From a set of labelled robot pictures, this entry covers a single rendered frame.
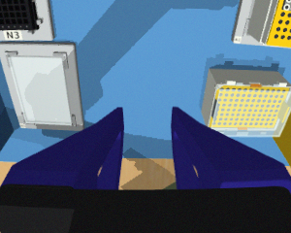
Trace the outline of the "blue flat mat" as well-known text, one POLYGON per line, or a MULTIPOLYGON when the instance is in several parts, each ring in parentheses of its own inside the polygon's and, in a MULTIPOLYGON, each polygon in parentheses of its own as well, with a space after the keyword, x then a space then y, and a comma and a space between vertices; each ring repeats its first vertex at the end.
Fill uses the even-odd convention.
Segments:
MULTIPOLYGON (((234 44, 240 0, 49 0, 54 42, 76 43, 84 129, 123 108, 122 158, 173 159, 177 106, 205 125, 209 69, 279 72, 291 49, 234 44)), ((0 161, 19 162, 80 131, 21 128, 0 61, 0 94, 14 129, 0 161)))

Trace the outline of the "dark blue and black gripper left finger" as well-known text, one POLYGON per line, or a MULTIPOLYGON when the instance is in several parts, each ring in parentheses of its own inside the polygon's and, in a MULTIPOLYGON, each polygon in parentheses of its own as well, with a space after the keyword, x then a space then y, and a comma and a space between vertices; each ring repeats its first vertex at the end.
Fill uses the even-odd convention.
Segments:
POLYGON ((118 107, 95 124, 12 165, 1 186, 119 189, 123 136, 123 109, 118 107))

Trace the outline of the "black multiwell plate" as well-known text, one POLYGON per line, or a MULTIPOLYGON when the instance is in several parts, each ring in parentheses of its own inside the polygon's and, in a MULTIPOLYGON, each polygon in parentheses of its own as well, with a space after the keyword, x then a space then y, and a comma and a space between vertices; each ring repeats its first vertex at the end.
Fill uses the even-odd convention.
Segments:
POLYGON ((38 30, 37 19, 35 0, 0 0, 0 31, 38 30))

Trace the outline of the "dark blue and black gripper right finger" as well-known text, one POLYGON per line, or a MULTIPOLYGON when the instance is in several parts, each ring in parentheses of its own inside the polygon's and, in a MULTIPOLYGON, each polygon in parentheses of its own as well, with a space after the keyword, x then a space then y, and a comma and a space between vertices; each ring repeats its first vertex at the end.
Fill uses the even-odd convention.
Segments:
POLYGON ((282 186, 291 193, 291 176, 283 163, 205 126, 179 107, 172 108, 171 133, 177 189, 282 186))

